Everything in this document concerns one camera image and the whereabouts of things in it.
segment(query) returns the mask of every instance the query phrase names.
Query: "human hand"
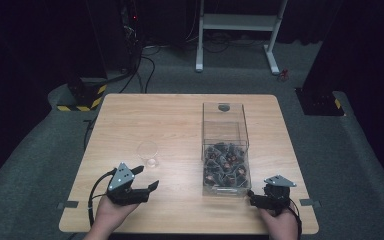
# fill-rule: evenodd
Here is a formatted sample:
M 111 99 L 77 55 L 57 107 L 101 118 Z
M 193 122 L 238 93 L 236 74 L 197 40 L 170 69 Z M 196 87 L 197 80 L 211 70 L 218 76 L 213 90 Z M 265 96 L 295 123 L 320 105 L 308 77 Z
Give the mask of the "human hand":
M 139 204 L 120 206 L 112 203 L 107 196 L 102 196 L 96 212 L 95 222 L 84 239 L 107 239 L 138 206 Z
M 298 223 L 294 214 L 287 208 L 282 212 L 273 216 L 269 210 L 258 208 L 258 211 L 266 223 L 269 235 L 273 240 L 296 240 L 298 237 Z

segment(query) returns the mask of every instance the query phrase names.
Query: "clear plastic cup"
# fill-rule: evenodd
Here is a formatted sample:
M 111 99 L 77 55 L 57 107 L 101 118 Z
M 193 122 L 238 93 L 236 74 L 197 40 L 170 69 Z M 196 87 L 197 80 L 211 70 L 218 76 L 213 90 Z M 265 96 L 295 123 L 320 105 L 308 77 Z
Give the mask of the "clear plastic cup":
M 158 145 L 153 141 L 141 142 L 137 148 L 137 154 L 147 167 L 153 168 L 158 166 Z

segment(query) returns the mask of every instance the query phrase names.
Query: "cable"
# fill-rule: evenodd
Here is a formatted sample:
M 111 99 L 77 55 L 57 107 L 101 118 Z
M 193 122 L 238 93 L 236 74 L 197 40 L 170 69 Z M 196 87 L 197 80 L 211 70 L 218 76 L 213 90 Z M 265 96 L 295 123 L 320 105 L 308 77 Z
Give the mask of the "cable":
M 145 93 L 148 93 L 148 85 L 149 85 L 151 77 L 152 77 L 152 75 L 154 74 L 154 71 L 155 71 L 155 63 L 150 58 L 147 58 L 147 57 L 142 57 L 142 58 L 144 58 L 144 59 L 146 59 L 146 60 L 148 60 L 148 61 L 150 61 L 152 63 L 152 72 L 151 72 L 151 74 L 149 74 L 148 80 L 146 81 L 146 85 L 145 85 Z
M 188 36 L 185 38 L 185 40 L 188 40 L 188 38 L 192 35 L 193 29 L 195 27 L 195 22 L 196 22 L 196 13 L 198 12 L 198 0 L 195 0 L 195 14 L 193 16 L 193 22 L 192 22 L 192 27 L 191 31 L 189 32 Z
M 77 235 L 77 233 L 73 233 L 73 234 L 71 234 L 70 237 L 67 238 L 67 240 L 71 240 L 71 239 L 73 239 L 76 235 Z
M 216 8 L 214 9 L 214 13 L 217 13 L 219 4 L 220 4 L 220 0 L 217 1 L 217 5 L 216 5 Z
M 252 46 L 258 46 L 258 45 L 261 45 L 264 43 L 263 40 L 250 40 L 251 42 L 250 43 L 235 43 L 235 41 L 239 41 L 239 40 L 232 40 L 230 41 L 230 46 L 234 46 L 234 47 L 252 47 Z
M 96 119 L 98 116 L 96 116 L 93 120 L 84 120 L 83 122 L 87 122 L 87 128 L 85 132 L 85 136 L 83 138 L 83 151 L 86 151 L 86 145 L 87 145 L 87 134 L 90 130 L 93 130 L 93 125 L 95 124 Z
M 105 195 L 107 195 L 107 194 L 106 194 L 106 193 L 104 193 L 104 194 L 99 194 L 99 195 L 93 196 L 92 199 L 95 199 L 95 198 L 97 198 L 97 197 L 102 197 L 102 196 L 105 196 Z
M 87 204 L 87 208 L 88 208 L 88 213 L 89 213 L 89 223 L 90 223 L 90 227 L 92 227 L 93 223 L 95 222 L 94 218 L 93 218 L 93 193 L 95 192 L 95 189 L 96 187 L 98 186 L 98 184 L 102 181 L 102 179 L 108 177 L 108 176 L 114 176 L 114 174 L 117 172 L 117 168 L 114 168 L 113 170 L 105 173 L 104 175 L 102 175 L 98 181 L 95 182 L 95 184 L 93 185 L 93 188 L 92 190 L 90 191 L 90 195 L 89 195 L 89 201 L 88 201 L 88 204 Z
M 198 36 L 198 35 L 196 35 L 195 37 L 193 37 L 193 38 L 191 38 L 191 39 L 187 40 L 186 42 L 187 42 L 187 43 L 189 43 L 189 42 L 192 42 L 193 40 L 195 40 L 195 39 L 197 39 L 197 38 L 199 38 L 199 36 Z
M 126 73 L 126 74 L 120 75 L 120 76 L 118 76 L 118 77 L 111 78 L 111 79 L 108 79 L 108 80 L 105 80 L 105 81 L 100 81 L 100 82 L 88 82 L 88 81 L 84 81 L 84 84 L 87 84 L 88 86 L 106 85 L 106 84 L 109 84 L 109 83 L 113 83 L 113 82 L 121 81 L 121 80 L 123 80 L 123 79 L 126 79 L 126 78 L 129 77 L 129 76 L 130 76 L 130 73 Z
M 126 88 L 127 86 L 129 85 L 129 83 L 132 81 L 133 77 L 136 76 L 136 71 L 134 74 L 132 74 L 132 76 L 129 78 L 129 81 L 127 81 L 126 85 L 124 85 L 124 87 L 120 90 L 120 92 L 118 93 L 122 93 Z
M 205 51 L 209 52 L 209 53 L 221 53 L 221 52 L 226 51 L 226 50 L 229 48 L 229 46 L 230 46 L 230 44 L 229 44 L 229 42 L 227 42 L 226 46 L 225 46 L 223 49 L 218 50 L 218 51 L 213 51 L 213 50 L 210 50 L 210 49 L 208 49 L 208 48 L 206 48 L 206 47 L 202 47 L 202 48 L 203 48 Z
M 300 240 L 301 234 L 302 234 L 302 221 L 301 221 L 301 218 L 299 215 L 299 209 L 298 209 L 298 206 L 295 204 L 295 202 L 292 201 L 292 199 L 289 198 L 289 201 L 291 201 L 294 204 L 295 209 L 297 210 L 297 213 L 295 213 L 295 211 L 290 206 L 288 206 L 289 211 L 291 211 L 291 213 L 294 215 L 294 217 L 297 221 L 297 224 L 298 224 L 298 238 L 297 239 Z
M 139 72 L 136 72 L 136 76 L 138 77 L 139 79 L 139 88 L 140 88 L 140 93 L 143 93 L 143 84 L 142 84 L 142 78 L 141 76 L 139 75 Z
M 155 45 L 155 46 L 146 46 L 143 49 L 151 49 L 151 48 L 157 48 L 157 51 L 153 53 L 147 53 L 147 54 L 142 54 L 142 56 L 152 56 L 160 52 L 162 46 Z

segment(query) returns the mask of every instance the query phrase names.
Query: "clear plastic bin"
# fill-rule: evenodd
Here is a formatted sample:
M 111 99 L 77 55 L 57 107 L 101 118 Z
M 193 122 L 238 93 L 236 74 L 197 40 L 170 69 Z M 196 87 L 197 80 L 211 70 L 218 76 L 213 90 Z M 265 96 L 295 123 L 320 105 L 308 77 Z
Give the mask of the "clear plastic bin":
M 248 132 L 241 103 L 204 103 L 203 194 L 243 197 L 251 188 Z

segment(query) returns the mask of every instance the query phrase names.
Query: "white metal stand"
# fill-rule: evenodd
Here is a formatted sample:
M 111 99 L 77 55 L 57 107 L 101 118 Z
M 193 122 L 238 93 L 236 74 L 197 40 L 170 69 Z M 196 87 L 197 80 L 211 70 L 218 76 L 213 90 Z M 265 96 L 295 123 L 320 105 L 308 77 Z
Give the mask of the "white metal stand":
M 264 52 L 270 65 L 272 74 L 280 73 L 276 60 L 273 55 L 273 46 L 282 23 L 283 13 L 285 12 L 288 0 L 282 0 L 280 10 L 276 16 L 260 15 L 234 15 L 234 14 L 205 14 L 204 0 L 201 0 L 199 18 L 199 39 L 196 52 L 196 71 L 204 70 L 203 64 L 203 33 L 204 29 L 221 30 L 247 30 L 247 31 L 266 31 L 272 32 L 269 45 L 264 45 Z

